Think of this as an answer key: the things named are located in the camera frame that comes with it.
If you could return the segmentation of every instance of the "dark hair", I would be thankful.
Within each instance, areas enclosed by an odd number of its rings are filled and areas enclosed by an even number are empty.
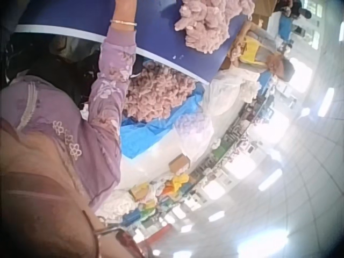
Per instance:
[[[312,13],[311,13],[309,10],[305,9],[305,13],[304,13],[303,16],[304,16],[306,19],[310,19],[310,18],[312,18]]]
[[[283,76],[283,78],[280,78],[280,79],[284,80],[285,82],[289,82],[295,73],[294,66],[285,57],[282,57],[282,63],[283,63],[283,68],[284,68],[284,76]]]

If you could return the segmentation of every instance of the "blue tablecloth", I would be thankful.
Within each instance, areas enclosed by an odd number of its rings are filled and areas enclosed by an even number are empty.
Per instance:
[[[17,29],[21,32],[73,35],[102,41],[114,5],[114,0],[31,0]],[[239,15],[232,19],[229,27],[231,38],[220,49],[213,54],[203,54],[185,45],[184,31],[174,30],[174,24],[180,19],[181,5],[181,0],[138,0],[138,54],[203,83],[210,82],[246,16]]]

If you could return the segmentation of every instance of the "bracelet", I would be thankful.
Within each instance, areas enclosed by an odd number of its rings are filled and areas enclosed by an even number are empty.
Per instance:
[[[118,24],[124,24],[124,25],[129,25],[129,26],[137,26],[137,23],[131,23],[129,21],[122,21],[122,20],[110,20],[111,23],[118,23]]]

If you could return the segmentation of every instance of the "plastic bag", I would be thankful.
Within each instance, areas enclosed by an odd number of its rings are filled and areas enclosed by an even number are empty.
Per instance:
[[[183,154],[191,161],[202,156],[214,134],[211,118],[202,113],[181,116],[174,128],[179,135]]]
[[[97,216],[103,216],[112,223],[122,222],[122,216],[137,208],[137,203],[128,191],[115,190],[96,211]]]
[[[252,103],[252,100],[257,97],[260,88],[259,82],[246,81],[240,87],[240,99],[246,103]]]
[[[218,72],[205,87],[203,111],[209,116],[219,116],[229,110],[239,95],[242,82],[242,78],[233,76],[229,70]]]

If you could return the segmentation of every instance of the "sleeve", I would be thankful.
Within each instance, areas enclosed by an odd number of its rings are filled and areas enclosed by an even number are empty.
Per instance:
[[[259,28],[258,26],[251,30],[254,34],[256,34],[259,38],[272,40],[274,41],[274,38],[264,29]]]
[[[245,69],[245,70],[248,70],[248,71],[252,71],[254,73],[263,73],[263,72],[266,71],[265,68],[261,68],[259,66],[254,65],[254,64],[243,63],[243,62],[240,62],[240,61],[239,61],[238,68]]]
[[[116,141],[135,51],[135,32],[109,28],[101,46],[98,79],[89,97],[89,124],[110,132]]]
[[[254,38],[256,38],[262,45],[266,46],[270,51],[276,52],[276,41],[266,30],[262,28],[255,28],[247,33],[248,36],[254,35]]]
[[[84,122],[90,206],[97,209],[120,181],[120,124],[124,99],[135,62],[135,32],[109,28],[101,46],[98,78],[89,97]]]

